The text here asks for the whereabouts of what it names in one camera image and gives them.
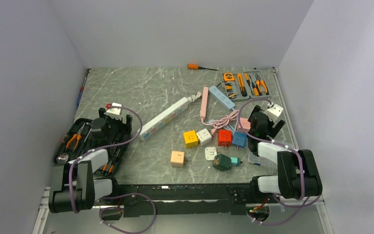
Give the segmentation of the pink cube socket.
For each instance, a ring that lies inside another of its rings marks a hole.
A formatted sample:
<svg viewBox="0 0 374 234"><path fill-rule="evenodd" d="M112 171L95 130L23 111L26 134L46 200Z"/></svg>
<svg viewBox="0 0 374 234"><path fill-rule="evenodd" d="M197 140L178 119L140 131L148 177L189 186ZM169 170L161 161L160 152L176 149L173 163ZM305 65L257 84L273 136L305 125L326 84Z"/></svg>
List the pink cube socket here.
<svg viewBox="0 0 374 234"><path fill-rule="evenodd" d="M248 133L251 129L251 123L248 119L241 117L237 124L237 131L241 133Z"/></svg>

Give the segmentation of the blue cube adapter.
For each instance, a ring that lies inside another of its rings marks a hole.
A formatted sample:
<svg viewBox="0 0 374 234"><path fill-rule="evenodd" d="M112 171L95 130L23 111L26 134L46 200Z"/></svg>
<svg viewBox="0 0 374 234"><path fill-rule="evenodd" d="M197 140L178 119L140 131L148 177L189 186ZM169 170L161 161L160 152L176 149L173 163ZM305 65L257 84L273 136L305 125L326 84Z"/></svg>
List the blue cube adapter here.
<svg viewBox="0 0 374 234"><path fill-rule="evenodd" d="M245 133L236 131L233 134L231 144L236 147L236 150L246 148L246 146L247 146L247 135Z"/></svg>

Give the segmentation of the black tool case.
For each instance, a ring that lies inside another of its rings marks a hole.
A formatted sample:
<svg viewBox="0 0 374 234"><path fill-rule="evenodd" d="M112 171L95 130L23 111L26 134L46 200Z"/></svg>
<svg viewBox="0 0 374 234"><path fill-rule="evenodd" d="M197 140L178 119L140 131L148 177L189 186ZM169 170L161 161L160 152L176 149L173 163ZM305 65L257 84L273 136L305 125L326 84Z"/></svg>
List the black tool case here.
<svg viewBox="0 0 374 234"><path fill-rule="evenodd" d="M61 142L58 151L55 153L53 162L55 164L61 164L68 161L75 160L79 156L83 155L90 149L95 149L97 147L90 147L88 143L88 137L91 132L91 122L93 120L87 118L79 118L74 122L63 141ZM81 140L78 148L76 150L66 149L66 144L70 138L79 130L79 128L86 123L87 126L83 130L83 139ZM113 177L118 171L118 167L121 165L124 153L128 148L128 144L114 146L107 148L108 152L108 161L107 163L102 164L96 171L95 175L101 177Z"/></svg>

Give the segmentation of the red cube adapter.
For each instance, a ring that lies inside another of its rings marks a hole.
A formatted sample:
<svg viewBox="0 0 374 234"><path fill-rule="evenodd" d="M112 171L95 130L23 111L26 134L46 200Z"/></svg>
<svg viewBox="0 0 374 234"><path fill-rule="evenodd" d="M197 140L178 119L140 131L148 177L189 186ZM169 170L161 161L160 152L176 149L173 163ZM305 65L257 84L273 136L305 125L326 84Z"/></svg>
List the red cube adapter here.
<svg viewBox="0 0 374 234"><path fill-rule="evenodd" d="M218 146L229 147L232 144L232 132L230 130L221 129L217 134Z"/></svg>

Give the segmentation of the teal cube plug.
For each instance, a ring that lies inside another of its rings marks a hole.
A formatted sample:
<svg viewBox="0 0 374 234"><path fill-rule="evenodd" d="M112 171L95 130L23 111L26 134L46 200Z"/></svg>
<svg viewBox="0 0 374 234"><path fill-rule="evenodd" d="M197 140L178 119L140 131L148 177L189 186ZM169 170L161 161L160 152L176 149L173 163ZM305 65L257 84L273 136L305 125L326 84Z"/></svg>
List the teal cube plug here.
<svg viewBox="0 0 374 234"><path fill-rule="evenodd" d="M238 157L231 157L230 158L230 165L233 167L240 166L243 162Z"/></svg>

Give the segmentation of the grey tool tray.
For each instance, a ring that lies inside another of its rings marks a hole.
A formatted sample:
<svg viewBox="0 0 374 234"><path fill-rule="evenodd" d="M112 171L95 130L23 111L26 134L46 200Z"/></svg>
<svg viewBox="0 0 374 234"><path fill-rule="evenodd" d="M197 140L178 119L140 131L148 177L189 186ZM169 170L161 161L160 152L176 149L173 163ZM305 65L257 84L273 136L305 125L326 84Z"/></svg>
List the grey tool tray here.
<svg viewBox="0 0 374 234"><path fill-rule="evenodd" d="M222 73L222 87L231 101L271 96L261 70Z"/></svg>

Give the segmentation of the light blue power strip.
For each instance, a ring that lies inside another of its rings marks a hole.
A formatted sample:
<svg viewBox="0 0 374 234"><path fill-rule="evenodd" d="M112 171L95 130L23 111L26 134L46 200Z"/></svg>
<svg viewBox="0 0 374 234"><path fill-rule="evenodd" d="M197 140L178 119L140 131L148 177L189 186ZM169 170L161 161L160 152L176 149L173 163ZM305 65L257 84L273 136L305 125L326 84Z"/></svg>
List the light blue power strip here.
<svg viewBox="0 0 374 234"><path fill-rule="evenodd" d="M209 93L218 100L218 102L229 111L235 110L235 103L233 103L224 93L222 93L216 86L211 86L208 89Z"/></svg>

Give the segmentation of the green cube adapter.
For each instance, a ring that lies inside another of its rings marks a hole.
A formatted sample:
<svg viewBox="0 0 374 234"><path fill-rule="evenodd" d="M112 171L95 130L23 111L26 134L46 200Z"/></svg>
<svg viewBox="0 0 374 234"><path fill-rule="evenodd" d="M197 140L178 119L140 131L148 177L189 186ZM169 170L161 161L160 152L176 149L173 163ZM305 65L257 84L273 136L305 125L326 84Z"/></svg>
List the green cube adapter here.
<svg viewBox="0 0 374 234"><path fill-rule="evenodd" d="M212 167L219 171L227 171L231 168L231 158L224 155L218 154L213 159Z"/></svg>

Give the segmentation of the small white plug adapter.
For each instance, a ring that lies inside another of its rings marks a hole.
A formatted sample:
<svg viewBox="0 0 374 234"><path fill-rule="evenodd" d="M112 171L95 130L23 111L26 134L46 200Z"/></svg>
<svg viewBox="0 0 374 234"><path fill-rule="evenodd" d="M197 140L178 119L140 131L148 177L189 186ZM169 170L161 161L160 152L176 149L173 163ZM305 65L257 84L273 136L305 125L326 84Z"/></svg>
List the small white plug adapter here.
<svg viewBox="0 0 374 234"><path fill-rule="evenodd" d="M205 148L205 159L208 161L213 161L215 156L218 154L216 147L206 147Z"/></svg>

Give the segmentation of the white cube adapter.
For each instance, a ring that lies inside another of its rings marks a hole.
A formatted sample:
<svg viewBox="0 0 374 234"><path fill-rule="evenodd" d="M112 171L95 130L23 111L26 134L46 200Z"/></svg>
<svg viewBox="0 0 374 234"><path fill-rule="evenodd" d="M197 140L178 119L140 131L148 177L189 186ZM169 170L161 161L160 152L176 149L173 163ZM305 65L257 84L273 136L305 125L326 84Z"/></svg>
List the white cube adapter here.
<svg viewBox="0 0 374 234"><path fill-rule="evenodd" d="M197 139L201 146L204 146L211 142L212 135L207 128L204 128L196 133Z"/></svg>

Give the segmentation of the pink power strip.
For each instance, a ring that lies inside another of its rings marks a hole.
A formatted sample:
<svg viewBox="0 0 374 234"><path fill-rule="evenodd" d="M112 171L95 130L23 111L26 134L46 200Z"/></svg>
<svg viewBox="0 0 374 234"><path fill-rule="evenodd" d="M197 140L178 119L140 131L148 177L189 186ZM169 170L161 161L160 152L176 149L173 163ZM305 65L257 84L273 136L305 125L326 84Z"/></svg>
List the pink power strip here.
<svg viewBox="0 0 374 234"><path fill-rule="evenodd" d="M209 88L204 86L203 92L202 92L201 108L200 108L200 120L204 120L206 117L208 92L209 92Z"/></svg>

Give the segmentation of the yellow cube adapter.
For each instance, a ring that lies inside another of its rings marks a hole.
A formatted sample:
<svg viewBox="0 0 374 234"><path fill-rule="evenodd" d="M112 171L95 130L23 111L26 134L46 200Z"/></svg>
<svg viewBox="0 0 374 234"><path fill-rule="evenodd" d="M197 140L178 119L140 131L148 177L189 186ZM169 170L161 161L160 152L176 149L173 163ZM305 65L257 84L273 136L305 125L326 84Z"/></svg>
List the yellow cube adapter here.
<svg viewBox="0 0 374 234"><path fill-rule="evenodd" d="M187 149L198 147L199 140L194 130L184 132L183 138Z"/></svg>

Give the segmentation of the beige cube adapter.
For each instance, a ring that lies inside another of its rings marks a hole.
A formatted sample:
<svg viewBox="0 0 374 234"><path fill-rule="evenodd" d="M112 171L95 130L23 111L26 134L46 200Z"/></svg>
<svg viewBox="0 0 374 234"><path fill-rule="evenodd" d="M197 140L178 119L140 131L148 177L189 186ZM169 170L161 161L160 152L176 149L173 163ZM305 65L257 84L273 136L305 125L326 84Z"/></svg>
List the beige cube adapter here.
<svg viewBox="0 0 374 234"><path fill-rule="evenodd" d="M185 163L185 153L182 151L172 151L170 164L172 167L183 167Z"/></svg>

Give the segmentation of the white power strip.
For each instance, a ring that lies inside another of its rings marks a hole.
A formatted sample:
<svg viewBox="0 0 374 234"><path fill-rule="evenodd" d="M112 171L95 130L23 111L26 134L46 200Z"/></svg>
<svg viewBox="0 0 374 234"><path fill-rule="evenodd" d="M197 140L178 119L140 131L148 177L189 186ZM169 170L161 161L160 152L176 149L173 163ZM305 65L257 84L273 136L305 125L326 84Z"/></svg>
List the white power strip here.
<svg viewBox="0 0 374 234"><path fill-rule="evenodd" d="M174 103L170 107L168 107L166 110L161 112L159 115L154 117L152 120L143 124L142 128L139 130L139 133L140 133L139 139L141 141L144 141L145 139L150 137L157 130L162 128L164 125L166 125L172 119L176 118L183 111L185 111L189 107L190 103L199 99L201 96L202 96L202 92L198 92L195 95L191 95L191 96L188 96L188 97L183 97L180 100L178 100L176 103Z"/></svg>

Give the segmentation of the clear screw box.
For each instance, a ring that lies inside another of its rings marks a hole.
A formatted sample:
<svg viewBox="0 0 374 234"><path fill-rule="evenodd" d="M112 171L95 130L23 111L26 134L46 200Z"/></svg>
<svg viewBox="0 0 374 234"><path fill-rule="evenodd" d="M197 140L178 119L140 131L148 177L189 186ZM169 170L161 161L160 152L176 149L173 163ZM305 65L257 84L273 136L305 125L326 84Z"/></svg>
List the clear screw box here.
<svg viewBox="0 0 374 234"><path fill-rule="evenodd" d="M261 146L257 149L256 155L251 151L247 151L248 162L264 167L276 168L278 149L270 146Z"/></svg>

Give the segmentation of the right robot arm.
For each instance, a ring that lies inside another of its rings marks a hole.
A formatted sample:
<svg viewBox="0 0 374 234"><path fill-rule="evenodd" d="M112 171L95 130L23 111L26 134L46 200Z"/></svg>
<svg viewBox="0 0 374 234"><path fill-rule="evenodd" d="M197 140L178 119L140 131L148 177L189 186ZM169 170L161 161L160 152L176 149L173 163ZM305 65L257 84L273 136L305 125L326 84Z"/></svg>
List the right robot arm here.
<svg viewBox="0 0 374 234"><path fill-rule="evenodd" d="M266 110L257 105L248 118L249 162L266 162L277 170L276 175L252 178L249 197L254 202L263 201L268 194L287 199L302 199L322 194L323 185L313 152L308 149L296 150L274 140L285 124L285 121L279 118L282 113L283 108L278 105Z"/></svg>

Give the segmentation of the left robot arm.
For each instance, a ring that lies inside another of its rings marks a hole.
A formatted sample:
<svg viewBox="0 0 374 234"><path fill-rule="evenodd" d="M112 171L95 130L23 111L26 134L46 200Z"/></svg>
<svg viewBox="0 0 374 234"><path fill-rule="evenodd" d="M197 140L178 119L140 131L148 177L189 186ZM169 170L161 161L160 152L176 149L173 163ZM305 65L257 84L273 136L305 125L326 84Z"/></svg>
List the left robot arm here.
<svg viewBox="0 0 374 234"><path fill-rule="evenodd" d="M79 118L54 156L48 207L51 213L89 210L103 199L113 205L121 192L115 174L131 140L132 116L108 103L95 119Z"/></svg>

